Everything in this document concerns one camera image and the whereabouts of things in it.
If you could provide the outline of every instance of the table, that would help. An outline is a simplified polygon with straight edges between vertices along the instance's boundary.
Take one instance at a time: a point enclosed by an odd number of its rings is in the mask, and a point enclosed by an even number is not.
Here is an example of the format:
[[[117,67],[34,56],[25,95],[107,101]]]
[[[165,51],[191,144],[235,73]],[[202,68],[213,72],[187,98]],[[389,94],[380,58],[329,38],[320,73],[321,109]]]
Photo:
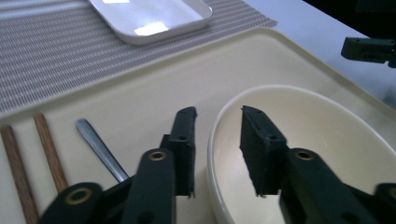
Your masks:
[[[244,0],[263,15],[276,20],[274,28],[298,45],[307,49],[340,74],[357,83],[376,98],[396,108],[396,71],[385,64],[353,62],[340,55],[346,36],[364,35],[345,26],[341,22],[311,7],[302,0]],[[205,160],[198,160],[198,167],[205,166]],[[205,173],[197,178],[205,179]],[[205,195],[195,199],[207,207],[194,215],[191,223],[217,223]],[[189,219],[182,214],[182,219]]]

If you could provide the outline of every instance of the white bowl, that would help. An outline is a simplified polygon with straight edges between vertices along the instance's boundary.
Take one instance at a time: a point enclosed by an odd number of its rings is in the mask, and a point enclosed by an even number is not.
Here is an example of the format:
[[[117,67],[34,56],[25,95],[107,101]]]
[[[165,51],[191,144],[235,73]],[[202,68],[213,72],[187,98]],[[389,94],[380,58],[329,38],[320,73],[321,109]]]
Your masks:
[[[373,193],[396,182],[394,150],[363,120],[312,91],[291,86],[257,87],[222,108],[208,145],[208,187],[219,223],[285,223],[277,196],[256,197],[239,149],[242,106],[266,113],[289,147],[317,152],[341,180]]]

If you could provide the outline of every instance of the woven placemat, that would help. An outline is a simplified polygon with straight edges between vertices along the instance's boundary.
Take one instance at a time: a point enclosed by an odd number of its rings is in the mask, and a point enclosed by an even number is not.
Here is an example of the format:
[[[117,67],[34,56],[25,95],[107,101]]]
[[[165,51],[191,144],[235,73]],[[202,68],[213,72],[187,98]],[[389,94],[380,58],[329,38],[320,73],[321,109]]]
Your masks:
[[[135,47],[82,0],[0,3],[0,114],[273,21],[240,0],[205,0],[206,28]]]

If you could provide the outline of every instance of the brass screw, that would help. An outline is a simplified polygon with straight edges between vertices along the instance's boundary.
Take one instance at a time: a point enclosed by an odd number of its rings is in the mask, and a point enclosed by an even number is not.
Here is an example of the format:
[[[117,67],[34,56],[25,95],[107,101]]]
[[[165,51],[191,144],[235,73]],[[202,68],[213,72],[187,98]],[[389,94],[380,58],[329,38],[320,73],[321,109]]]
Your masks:
[[[312,161],[315,157],[307,151],[298,151],[294,154],[298,159],[303,161]]]
[[[79,188],[73,190],[66,197],[66,203],[70,205],[77,205],[80,203],[85,203],[90,199],[92,191],[88,188]]]
[[[148,158],[151,161],[161,161],[161,160],[166,158],[166,154],[164,152],[161,152],[161,151],[155,151],[155,152],[151,152],[148,155]]]

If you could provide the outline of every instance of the white tray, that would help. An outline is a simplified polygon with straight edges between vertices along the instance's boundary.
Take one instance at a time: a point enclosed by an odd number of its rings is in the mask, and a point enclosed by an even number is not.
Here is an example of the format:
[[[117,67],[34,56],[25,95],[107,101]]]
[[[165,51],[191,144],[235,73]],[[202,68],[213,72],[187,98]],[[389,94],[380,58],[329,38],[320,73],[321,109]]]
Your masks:
[[[213,10],[201,0],[90,0],[116,35],[144,45],[203,28]]]
[[[177,223],[216,223],[206,187],[206,147],[221,108],[237,93],[270,84],[324,95],[365,120],[393,148],[396,112],[377,101],[285,36],[259,28],[180,53],[47,102],[4,115],[16,132],[38,209],[56,196],[35,130],[33,114],[45,114],[70,185],[82,181],[105,189],[117,182],[81,139],[74,123],[86,118],[125,171],[133,175],[140,156],[169,133],[176,112],[197,108],[196,198],[177,199]],[[0,217],[22,223],[17,191],[0,144]]]

